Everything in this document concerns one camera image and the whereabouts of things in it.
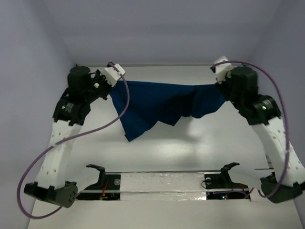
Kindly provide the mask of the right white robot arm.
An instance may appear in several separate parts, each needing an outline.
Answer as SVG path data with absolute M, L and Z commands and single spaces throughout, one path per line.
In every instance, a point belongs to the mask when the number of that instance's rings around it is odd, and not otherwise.
M 305 168 L 288 140 L 287 122 L 276 101 L 258 92 L 258 76 L 249 67 L 217 66 L 216 87 L 244 117 L 263 145 L 273 171 L 243 168 L 232 162 L 221 168 L 224 187 L 243 183 L 278 204 L 300 196 L 305 189 Z

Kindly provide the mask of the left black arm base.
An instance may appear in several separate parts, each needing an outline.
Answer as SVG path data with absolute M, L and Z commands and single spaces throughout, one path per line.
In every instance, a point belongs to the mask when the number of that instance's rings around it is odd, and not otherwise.
M 99 177 L 96 183 L 78 194 L 77 200 L 120 200 L 121 173 L 106 173 L 104 167 L 94 164 L 86 167 L 98 170 Z

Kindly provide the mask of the blue printed t-shirt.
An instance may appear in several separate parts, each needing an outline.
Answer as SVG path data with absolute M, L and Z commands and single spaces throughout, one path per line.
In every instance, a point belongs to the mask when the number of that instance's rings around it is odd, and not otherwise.
M 130 142 L 157 122 L 174 126 L 181 117 L 202 118 L 216 112 L 225 102 L 213 84 L 180 85 L 128 81 L 118 82 L 110 92 L 125 137 Z

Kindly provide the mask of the white foam strip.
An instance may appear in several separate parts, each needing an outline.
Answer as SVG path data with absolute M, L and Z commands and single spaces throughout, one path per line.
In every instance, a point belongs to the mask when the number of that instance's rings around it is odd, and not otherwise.
M 204 173 L 141 172 L 123 173 L 120 183 L 122 201 L 206 200 L 201 186 Z

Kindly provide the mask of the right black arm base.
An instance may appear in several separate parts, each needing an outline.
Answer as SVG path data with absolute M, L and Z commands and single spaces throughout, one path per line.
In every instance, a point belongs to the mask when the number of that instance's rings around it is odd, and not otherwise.
M 207 200 L 251 199 L 248 186 L 234 183 L 229 177 L 228 171 L 237 165 L 239 163 L 232 162 L 224 165 L 220 173 L 204 175 L 201 186 L 207 190 Z

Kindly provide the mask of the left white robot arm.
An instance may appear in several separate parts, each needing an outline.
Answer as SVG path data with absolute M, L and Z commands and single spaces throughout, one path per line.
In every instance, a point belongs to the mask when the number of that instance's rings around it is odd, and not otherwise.
M 108 65 L 91 72 L 88 67 L 73 67 L 67 77 L 68 87 L 57 102 L 53 113 L 50 151 L 46 154 L 40 171 L 32 183 L 24 187 L 24 193 L 47 203 L 69 208 L 80 191 L 102 188 L 106 181 L 102 166 L 89 164 L 75 181 L 66 179 L 67 166 L 77 135 L 91 111 L 95 100 L 107 99 L 108 94 L 120 79 L 123 70 L 116 71 Z

